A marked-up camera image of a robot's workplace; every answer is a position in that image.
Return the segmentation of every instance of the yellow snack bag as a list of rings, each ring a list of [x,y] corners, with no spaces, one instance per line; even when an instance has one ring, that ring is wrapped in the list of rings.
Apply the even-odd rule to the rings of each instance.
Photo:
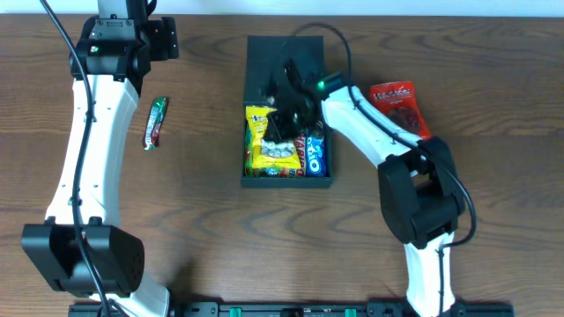
[[[247,106],[246,117],[251,132],[253,168],[301,168],[298,152],[292,141],[275,144],[263,140],[268,126],[266,115],[275,108]]]

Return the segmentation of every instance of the snack package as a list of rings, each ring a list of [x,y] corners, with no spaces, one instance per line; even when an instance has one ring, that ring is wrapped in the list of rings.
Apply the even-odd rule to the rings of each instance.
[[[431,133],[417,107],[415,87],[412,82],[396,82],[370,87],[370,101],[390,120],[402,129],[421,136],[424,140]]]
[[[255,170],[256,177],[284,177],[285,168],[265,167]]]
[[[306,176],[306,137],[304,135],[298,136],[293,142],[300,158],[301,168],[285,168],[280,177],[305,177]]]
[[[324,177],[327,170],[323,123],[318,122],[306,138],[307,177]]]
[[[255,171],[253,170],[253,152],[251,150],[251,133],[249,126],[247,126],[247,132],[245,133],[245,176],[252,177],[255,176]]]
[[[154,149],[159,146],[159,133],[162,122],[165,121],[167,114],[168,97],[158,97],[152,101],[151,111],[147,116],[147,125],[145,134],[143,135],[143,147],[145,151]]]
[[[253,169],[301,168],[300,158],[292,141],[275,144],[263,140],[268,125],[266,115],[276,109],[271,107],[247,106],[246,117],[251,132],[251,152]]]

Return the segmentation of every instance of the black box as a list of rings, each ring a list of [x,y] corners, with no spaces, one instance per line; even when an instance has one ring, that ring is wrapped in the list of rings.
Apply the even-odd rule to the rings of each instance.
[[[247,106],[268,106],[263,96],[275,63],[281,64],[288,56],[297,50],[307,50],[317,61],[324,65],[323,37],[300,36],[291,41],[288,36],[249,36],[247,43],[247,70],[245,75],[245,92],[243,94],[243,109]],[[274,77],[284,76],[281,71],[275,71]],[[247,121],[244,120],[243,135],[247,132]],[[325,177],[247,177],[245,176],[245,143],[242,146],[241,186],[244,188],[328,188],[333,182],[332,164],[332,131],[325,126],[325,158],[327,173]]]

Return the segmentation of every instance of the green candy wrapper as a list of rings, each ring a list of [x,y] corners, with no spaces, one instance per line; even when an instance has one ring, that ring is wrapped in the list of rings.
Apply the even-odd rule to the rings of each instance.
[[[255,176],[255,171],[253,171],[253,153],[251,147],[251,132],[249,126],[247,126],[247,133],[245,133],[245,176],[253,177]]]
[[[143,136],[143,147],[149,151],[159,146],[159,133],[167,114],[168,97],[158,97],[152,101],[151,111],[147,117],[147,126]]]

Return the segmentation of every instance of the black mounting rail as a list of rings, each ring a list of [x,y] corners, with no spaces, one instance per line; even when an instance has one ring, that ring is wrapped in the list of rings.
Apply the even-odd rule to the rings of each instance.
[[[99,305],[73,305],[69,317],[96,317]],[[457,301],[442,317],[513,317],[512,305]],[[194,302],[171,311],[169,317],[418,317],[405,300],[364,304],[218,304]],[[120,317],[117,311],[112,317]]]

